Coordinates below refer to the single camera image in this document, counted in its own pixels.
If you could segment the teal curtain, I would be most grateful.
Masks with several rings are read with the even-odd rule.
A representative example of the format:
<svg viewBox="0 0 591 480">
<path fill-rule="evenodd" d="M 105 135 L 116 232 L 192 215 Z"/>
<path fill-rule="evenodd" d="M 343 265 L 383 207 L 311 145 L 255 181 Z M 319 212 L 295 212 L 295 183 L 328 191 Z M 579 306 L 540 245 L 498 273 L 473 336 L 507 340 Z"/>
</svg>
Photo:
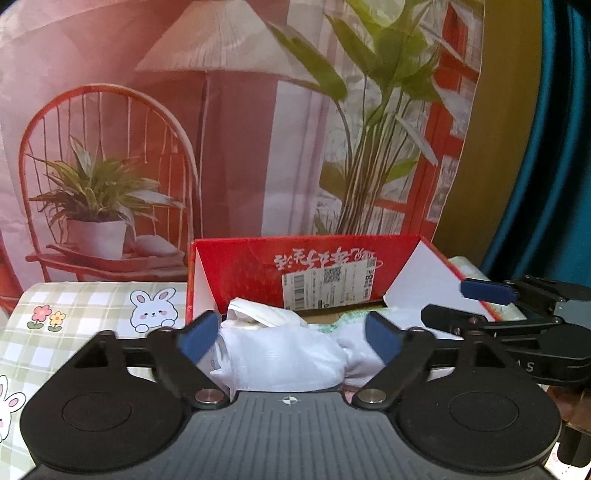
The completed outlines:
<svg viewBox="0 0 591 480">
<path fill-rule="evenodd" d="M 541 76 L 517 180 L 482 270 L 590 283 L 590 4 L 545 1 Z"/>
</svg>

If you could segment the white cloth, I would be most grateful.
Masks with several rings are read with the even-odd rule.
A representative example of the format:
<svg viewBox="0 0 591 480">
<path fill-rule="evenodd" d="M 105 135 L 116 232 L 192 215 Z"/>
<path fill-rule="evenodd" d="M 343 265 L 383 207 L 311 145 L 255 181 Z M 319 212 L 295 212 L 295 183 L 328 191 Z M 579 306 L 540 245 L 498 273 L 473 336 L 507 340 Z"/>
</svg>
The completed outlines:
<svg viewBox="0 0 591 480">
<path fill-rule="evenodd" d="M 239 391 L 356 390 L 384 367 L 365 339 L 311 330 L 318 316 L 242 298 L 230 301 L 217 339 L 197 364 L 229 395 Z"/>
</svg>

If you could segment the red strawberry cardboard box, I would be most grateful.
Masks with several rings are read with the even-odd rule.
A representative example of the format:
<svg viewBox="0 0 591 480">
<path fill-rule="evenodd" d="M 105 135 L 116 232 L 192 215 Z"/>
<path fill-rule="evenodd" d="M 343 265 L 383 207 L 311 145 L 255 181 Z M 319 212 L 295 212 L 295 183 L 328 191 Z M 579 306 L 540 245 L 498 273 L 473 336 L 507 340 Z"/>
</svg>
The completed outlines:
<svg viewBox="0 0 591 480">
<path fill-rule="evenodd" d="M 197 239 L 189 250 L 187 321 L 224 314 L 232 299 L 304 312 L 382 302 L 499 315 L 463 296 L 464 275 L 419 235 Z"/>
</svg>

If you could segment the white green soft packet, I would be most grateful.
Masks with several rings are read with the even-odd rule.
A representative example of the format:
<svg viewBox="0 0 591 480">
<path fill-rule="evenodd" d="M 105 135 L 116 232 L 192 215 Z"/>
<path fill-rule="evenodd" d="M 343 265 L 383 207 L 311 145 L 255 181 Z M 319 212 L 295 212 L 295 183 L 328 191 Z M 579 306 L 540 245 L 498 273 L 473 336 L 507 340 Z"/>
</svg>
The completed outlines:
<svg viewBox="0 0 591 480">
<path fill-rule="evenodd" d="M 329 324 L 311 323 L 308 327 L 334 339 L 361 338 L 363 340 L 365 339 L 366 317 L 370 312 L 377 312 L 402 330 L 422 326 L 420 315 L 414 310 L 400 309 L 398 307 L 375 307 L 349 311 L 339 315 L 335 322 Z"/>
</svg>

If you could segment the green checkered tablecloth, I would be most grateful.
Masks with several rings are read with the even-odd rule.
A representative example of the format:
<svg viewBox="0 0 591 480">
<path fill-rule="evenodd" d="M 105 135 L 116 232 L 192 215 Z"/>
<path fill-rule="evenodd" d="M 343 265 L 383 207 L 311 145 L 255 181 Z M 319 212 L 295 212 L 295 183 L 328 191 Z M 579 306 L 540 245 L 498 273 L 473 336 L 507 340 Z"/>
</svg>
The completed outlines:
<svg viewBox="0 0 591 480">
<path fill-rule="evenodd" d="M 141 338 L 131 324 L 132 294 L 154 296 L 148 283 L 40 283 L 27 290 L 1 331 L 1 374 L 7 392 L 34 393 L 100 329 Z M 491 307 L 503 320 L 520 320 L 514 306 Z"/>
</svg>

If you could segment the printed living room backdrop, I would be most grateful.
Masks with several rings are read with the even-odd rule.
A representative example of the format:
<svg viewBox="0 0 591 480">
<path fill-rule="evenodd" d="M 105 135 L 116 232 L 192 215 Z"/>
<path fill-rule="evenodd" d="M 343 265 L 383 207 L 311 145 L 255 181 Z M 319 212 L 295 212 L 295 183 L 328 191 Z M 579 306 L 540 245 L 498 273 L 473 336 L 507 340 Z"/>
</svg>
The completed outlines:
<svg viewBox="0 0 591 480">
<path fill-rule="evenodd" d="M 1 305 L 182 281 L 200 238 L 433 238 L 480 1 L 5 1 Z"/>
</svg>

